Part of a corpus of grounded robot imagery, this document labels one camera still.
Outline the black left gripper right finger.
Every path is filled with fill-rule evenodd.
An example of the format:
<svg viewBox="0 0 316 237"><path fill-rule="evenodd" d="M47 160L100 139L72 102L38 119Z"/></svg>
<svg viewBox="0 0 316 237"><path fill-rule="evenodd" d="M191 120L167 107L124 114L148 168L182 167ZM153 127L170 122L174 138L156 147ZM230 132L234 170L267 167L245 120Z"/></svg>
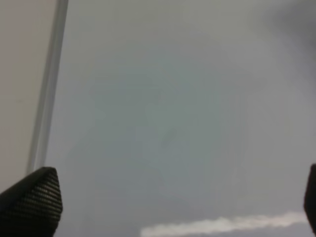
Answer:
<svg viewBox="0 0 316 237"><path fill-rule="evenodd" d="M304 211L311 229L316 235L316 165L312 164L304 196Z"/></svg>

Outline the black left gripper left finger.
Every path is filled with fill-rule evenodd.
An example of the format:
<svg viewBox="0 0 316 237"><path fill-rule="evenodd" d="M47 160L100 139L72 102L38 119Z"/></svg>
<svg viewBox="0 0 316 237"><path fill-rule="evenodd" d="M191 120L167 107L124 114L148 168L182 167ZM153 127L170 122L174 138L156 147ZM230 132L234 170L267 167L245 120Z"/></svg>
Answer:
<svg viewBox="0 0 316 237"><path fill-rule="evenodd" d="M52 237L62 212L57 170L42 167L0 194L0 235Z"/></svg>

